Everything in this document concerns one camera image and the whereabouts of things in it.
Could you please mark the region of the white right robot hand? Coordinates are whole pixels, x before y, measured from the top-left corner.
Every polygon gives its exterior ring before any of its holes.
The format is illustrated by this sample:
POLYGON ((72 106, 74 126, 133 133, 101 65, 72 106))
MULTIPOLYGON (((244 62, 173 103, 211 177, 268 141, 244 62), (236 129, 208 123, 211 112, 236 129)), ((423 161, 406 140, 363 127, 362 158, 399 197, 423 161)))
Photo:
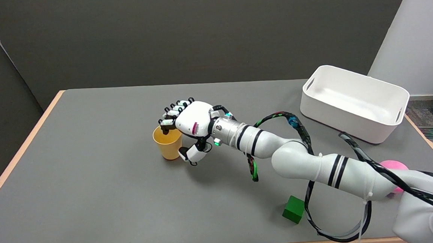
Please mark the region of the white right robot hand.
POLYGON ((212 106, 206 102, 188 100, 177 101, 164 109, 162 119, 158 120, 160 129, 167 135, 170 130, 178 130, 181 134, 196 140, 190 147, 180 147, 179 156, 193 166, 202 160, 211 150, 207 142, 210 137, 208 130, 211 122, 210 111, 212 106))

